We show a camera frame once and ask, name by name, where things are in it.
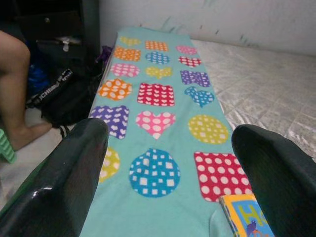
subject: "red square shape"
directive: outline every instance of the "red square shape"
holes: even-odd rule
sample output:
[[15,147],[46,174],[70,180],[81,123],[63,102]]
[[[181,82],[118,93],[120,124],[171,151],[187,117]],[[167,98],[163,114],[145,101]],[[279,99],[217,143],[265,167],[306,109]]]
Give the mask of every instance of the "red square shape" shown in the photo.
[[252,193],[235,155],[195,152],[194,160],[201,194],[206,201],[218,201],[223,195]]
[[137,102],[154,106],[174,106],[173,88],[170,85],[141,83]]

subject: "yellow circle shape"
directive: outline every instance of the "yellow circle shape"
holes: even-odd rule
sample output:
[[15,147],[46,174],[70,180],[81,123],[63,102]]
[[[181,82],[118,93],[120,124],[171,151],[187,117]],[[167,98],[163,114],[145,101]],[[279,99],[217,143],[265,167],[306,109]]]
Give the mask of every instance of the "yellow circle shape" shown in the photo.
[[111,147],[108,147],[103,160],[99,182],[103,182],[107,178],[110,178],[112,175],[114,175],[119,170],[119,164],[120,160],[118,153]]
[[192,136],[203,143],[219,145],[229,138],[226,126],[213,116],[196,115],[189,120],[188,127]]

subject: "yellow book cover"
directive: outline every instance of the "yellow book cover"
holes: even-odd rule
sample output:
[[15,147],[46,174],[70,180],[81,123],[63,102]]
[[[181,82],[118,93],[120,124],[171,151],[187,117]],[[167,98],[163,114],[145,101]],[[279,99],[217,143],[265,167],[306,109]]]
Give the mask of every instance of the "yellow book cover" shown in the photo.
[[226,195],[220,204],[235,237],[274,237],[254,195]]

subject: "backpack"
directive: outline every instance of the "backpack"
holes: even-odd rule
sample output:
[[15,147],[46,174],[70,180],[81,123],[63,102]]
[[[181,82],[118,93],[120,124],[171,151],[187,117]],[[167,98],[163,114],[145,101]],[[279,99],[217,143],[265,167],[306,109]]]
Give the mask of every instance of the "backpack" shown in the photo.
[[88,78],[66,69],[54,84],[33,97],[27,107],[40,109],[41,117],[59,128],[64,137],[69,132],[68,125],[88,117],[101,78],[102,74]]

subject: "gray floor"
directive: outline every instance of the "gray floor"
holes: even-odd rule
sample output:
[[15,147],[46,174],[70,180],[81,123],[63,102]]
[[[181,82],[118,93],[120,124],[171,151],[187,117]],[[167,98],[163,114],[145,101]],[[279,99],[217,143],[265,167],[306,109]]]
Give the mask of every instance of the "gray floor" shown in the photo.
[[[278,132],[316,156],[316,58],[193,41],[232,128],[250,123]],[[28,110],[28,124],[40,112]],[[0,163],[0,208],[61,141],[52,129]]]

